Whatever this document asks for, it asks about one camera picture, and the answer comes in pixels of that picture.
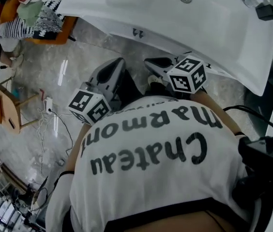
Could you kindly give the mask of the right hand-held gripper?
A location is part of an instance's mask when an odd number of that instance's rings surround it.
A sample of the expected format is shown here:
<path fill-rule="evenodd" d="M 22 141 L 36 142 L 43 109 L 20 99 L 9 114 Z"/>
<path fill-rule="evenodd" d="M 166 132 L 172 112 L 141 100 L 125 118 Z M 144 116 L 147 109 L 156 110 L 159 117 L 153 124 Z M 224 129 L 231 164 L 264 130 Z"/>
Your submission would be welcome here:
<path fill-rule="evenodd" d="M 155 76 L 168 78 L 172 89 L 182 93 L 196 93 L 207 81 L 203 60 L 187 55 L 173 68 L 170 58 L 146 58 L 145 67 Z"/>

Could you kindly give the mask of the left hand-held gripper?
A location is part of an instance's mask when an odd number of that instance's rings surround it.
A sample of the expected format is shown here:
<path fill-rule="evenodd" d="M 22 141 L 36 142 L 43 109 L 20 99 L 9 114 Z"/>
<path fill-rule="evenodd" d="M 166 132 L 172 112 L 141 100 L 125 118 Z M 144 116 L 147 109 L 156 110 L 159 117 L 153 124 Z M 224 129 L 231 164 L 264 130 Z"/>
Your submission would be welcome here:
<path fill-rule="evenodd" d="M 116 91 L 125 69 L 123 58 L 114 58 L 100 65 L 87 83 L 74 90 L 67 109 L 83 123 L 97 123 L 116 108 Z"/>

